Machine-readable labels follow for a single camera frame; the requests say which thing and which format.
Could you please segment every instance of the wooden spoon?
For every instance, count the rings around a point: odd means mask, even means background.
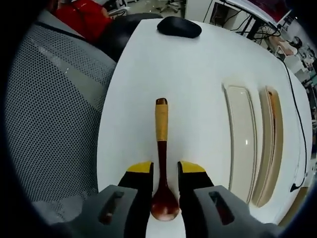
[[[158,142],[159,183],[152,198],[152,215],[160,221],[171,221],[179,213],[179,205],[169,189],[166,178],[166,151],[168,105],[165,98],[157,99],[155,108],[156,133]]]

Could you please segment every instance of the spoon handle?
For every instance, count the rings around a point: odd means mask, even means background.
[[[159,184],[167,186],[166,178],[166,151],[167,151],[167,128],[168,128],[168,105],[165,98],[156,100],[155,126],[158,142]]]

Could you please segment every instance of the gray mesh fabric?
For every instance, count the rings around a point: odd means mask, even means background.
[[[55,204],[58,211],[66,198],[84,200],[97,192],[101,111],[43,51],[100,85],[104,95],[115,63],[106,55],[105,61],[94,59],[70,37],[39,26],[30,29],[14,59],[5,102],[10,155],[30,200]],[[103,105],[102,95],[93,96]]]
[[[67,197],[57,202],[33,202],[33,206],[50,225],[58,222],[68,222],[81,213],[84,201],[94,193],[95,191],[83,191],[79,195]]]

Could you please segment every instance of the beige plate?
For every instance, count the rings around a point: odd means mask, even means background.
[[[262,207],[272,197],[282,160],[283,118],[278,93],[266,87],[260,91],[263,116],[263,151],[252,202]]]
[[[257,160],[257,137],[250,95],[240,86],[225,87],[231,130],[231,172],[229,190],[249,202]]]

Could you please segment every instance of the white wall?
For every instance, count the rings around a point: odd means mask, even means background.
[[[185,18],[203,22],[210,3],[211,0],[187,0]]]

